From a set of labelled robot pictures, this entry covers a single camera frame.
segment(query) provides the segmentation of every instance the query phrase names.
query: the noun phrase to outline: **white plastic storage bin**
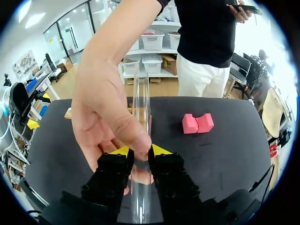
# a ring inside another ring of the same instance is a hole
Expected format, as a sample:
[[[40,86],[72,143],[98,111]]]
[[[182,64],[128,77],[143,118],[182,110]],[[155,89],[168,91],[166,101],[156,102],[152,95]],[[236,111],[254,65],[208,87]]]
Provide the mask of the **white plastic storage bin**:
[[[142,63],[148,74],[160,74],[162,62],[162,57],[157,54],[145,54],[142,56]]]
[[[149,28],[142,35],[145,50],[162,50],[165,33],[161,30]]]
[[[139,44],[139,39],[137,39],[136,42],[131,46],[130,51],[139,50],[139,49],[140,49],[140,44]]]
[[[180,34],[178,32],[170,32],[169,38],[170,38],[170,48],[177,49],[179,45]]]
[[[178,22],[179,23],[179,16],[177,12],[177,7],[176,6],[170,6],[170,14],[171,14],[171,20],[173,22]]]
[[[141,61],[140,55],[130,55],[126,56],[121,65],[124,69],[125,76],[136,75],[139,72],[139,63]]]

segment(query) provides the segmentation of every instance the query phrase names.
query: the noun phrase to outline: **smartphone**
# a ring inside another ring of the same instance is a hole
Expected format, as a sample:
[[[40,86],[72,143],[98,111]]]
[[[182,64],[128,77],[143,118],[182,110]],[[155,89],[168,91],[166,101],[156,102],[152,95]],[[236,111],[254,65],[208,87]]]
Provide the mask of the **smartphone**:
[[[262,15],[263,13],[261,12],[261,10],[259,10],[257,7],[255,6],[244,6],[244,5],[233,5],[233,7],[239,12],[240,9],[239,7],[242,7],[244,11],[249,10],[251,13],[253,14],[258,14],[258,15]]]

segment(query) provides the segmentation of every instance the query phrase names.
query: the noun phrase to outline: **white pants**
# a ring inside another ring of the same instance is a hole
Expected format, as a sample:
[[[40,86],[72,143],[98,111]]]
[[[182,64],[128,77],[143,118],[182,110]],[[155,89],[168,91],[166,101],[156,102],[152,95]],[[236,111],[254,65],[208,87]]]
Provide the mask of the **white pants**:
[[[230,67],[217,68],[177,55],[178,96],[222,98]]]

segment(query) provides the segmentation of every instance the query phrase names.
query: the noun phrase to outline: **pink foam block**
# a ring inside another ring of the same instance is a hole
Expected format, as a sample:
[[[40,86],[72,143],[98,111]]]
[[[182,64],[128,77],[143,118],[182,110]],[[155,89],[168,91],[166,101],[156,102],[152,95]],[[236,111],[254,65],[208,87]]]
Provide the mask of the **pink foam block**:
[[[214,122],[210,113],[204,114],[202,117],[196,118],[198,123],[198,133],[207,133],[214,127]]]
[[[192,114],[184,115],[182,125],[185,134],[196,134],[198,132],[198,123]]]

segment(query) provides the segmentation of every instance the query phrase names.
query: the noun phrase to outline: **red object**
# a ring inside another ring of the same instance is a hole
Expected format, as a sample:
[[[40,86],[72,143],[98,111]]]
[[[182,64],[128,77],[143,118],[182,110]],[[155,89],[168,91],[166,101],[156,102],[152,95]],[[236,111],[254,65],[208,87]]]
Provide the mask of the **red object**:
[[[145,32],[144,35],[154,35],[152,32]]]
[[[272,151],[272,152],[270,153],[271,158],[275,157],[276,155],[277,155],[277,150]]]
[[[273,145],[271,145],[271,146],[269,147],[270,153],[271,153],[272,151],[274,151],[276,148],[277,148],[277,144],[276,144],[276,143],[273,144]]]
[[[210,113],[204,114],[202,117],[196,118],[198,123],[198,133],[207,133],[214,127],[214,122]]]
[[[198,132],[198,123],[192,114],[185,114],[182,120],[183,133],[196,134]]]

